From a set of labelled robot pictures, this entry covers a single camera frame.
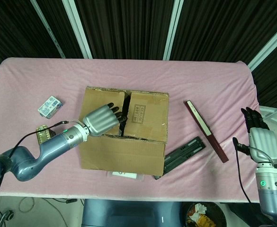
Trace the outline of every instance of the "robotic arm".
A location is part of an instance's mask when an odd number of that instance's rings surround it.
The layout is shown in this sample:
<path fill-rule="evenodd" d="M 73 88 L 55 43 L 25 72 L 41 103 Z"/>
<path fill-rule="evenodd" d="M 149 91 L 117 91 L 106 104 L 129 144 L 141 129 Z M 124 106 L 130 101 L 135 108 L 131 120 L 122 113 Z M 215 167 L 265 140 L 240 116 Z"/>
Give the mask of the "robotic arm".
<path fill-rule="evenodd" d="M 261 212 L 277 224 L 277 169 L 273 160 L 277 159 L 275 134 L 263 122 L 261 114 L 247 107 L 241 109 L 246 120 L 249 146 L 238 143 L 233 138 L 235 149 L 250 155 L 257 163 L 256 182 Z"/>
<path fill-rule="evenodd" d="M 100 136 L 120 122 L 126 120 L 118 107 L 113 103 L 104 105 L 86 115 L 84 124 L 79 122 L 62 133 L 54 136 L 40 145 L 40 156 L 34 158 L 25 147 L 17 147 L 14 154 L 9 158 L 13 149 L 0 155 L 0 175 L 3 168 L 11 171 L 19 181 L 28 181 L 35 177 L 45 165 L 53 159 L 72 149 L 78 144 L 87 141 L 88 136 Z"/>

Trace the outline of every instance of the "box flap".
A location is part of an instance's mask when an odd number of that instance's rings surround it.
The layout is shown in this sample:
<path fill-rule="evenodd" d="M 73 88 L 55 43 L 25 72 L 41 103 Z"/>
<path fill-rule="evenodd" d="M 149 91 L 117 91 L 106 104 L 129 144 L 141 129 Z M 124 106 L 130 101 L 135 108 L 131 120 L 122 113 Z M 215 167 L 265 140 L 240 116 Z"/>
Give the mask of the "box flap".
<path fill-rule="evenodd" d="M 132 92 L 124 135 L 167 142 L 168 108 L 167 93 Z"/>
<path fill-rule="evenodd" d="M 122 137 L 89 137 L 80 144 L 81 167 L 148 175 L 162 175 L 162 142 Z"/>
<path fill-rule="evenodd" d="M 118 106 L 121 111 L 124 99 L 125 93 L 123 91 L 108 91 L 96 87 L 87 87 L 79 120 L 82 121 L 83 117 L 88 113 L 108 103 L 114 103 L 114 106 Z M 119 125 L 107 131 L 106 135 L 119 135 Z"/>

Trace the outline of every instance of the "crumpled paper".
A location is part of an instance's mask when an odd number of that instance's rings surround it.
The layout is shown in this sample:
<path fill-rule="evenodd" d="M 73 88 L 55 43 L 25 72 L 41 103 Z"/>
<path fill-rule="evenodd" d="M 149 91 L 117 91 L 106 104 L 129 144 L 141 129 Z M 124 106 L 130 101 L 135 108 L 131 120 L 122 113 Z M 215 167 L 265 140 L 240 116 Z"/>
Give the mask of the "crumpled paper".
<path fill-rule="evenodd" d="M 201 214 L 206 214 L 206 207 L 200 203 L 197 203 L 195 204 L 195 213 L 189 217 L 197 223 Z"/>

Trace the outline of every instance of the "gold object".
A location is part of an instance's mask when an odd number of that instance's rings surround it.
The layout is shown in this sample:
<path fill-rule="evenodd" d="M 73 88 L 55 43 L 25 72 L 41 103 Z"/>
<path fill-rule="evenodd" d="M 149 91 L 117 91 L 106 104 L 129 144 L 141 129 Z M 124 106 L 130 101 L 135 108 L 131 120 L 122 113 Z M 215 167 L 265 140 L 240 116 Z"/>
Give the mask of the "gold object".
<path fill-rule="evenodd" d="M 46 129 L 48 128 L 47 125 L 41 125 L 39 127 L 36 128 L 36 131 L 39 131 L 39 130 L 43 130 L 43 129 Z M 45 130 L 45 131 L 40 131 L 37 133 L 37 141 L 38 141 L 38 144 L 42 144 L 43 142 L 46 142 L 47 140 L 49 140 L 51 138 L 51 135 L 50 135 L 50 132 L 49 130 Z"/>

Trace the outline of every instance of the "floor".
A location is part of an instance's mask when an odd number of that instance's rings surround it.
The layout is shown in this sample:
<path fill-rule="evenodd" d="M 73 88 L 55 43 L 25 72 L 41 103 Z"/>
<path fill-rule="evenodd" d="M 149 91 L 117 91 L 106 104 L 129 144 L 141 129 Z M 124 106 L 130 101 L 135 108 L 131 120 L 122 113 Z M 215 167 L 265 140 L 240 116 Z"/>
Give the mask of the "floor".
<path fill-rule="evenodd" d="M 80 200 L 74 203 L 62 203 L 46 199 L 62 214 L 68 227 L 80 227 L 83 205 Z M 248 227 L 240 218 L 230 211 L 226 204 L 219 204 L 223 210 L 227 226 Z M 66 227 L 59 212 L 42 198 L 31 197 L 0 197 L 0 211 L 12 210 L 14 217 L 6 221 L 6 227 Z"/>

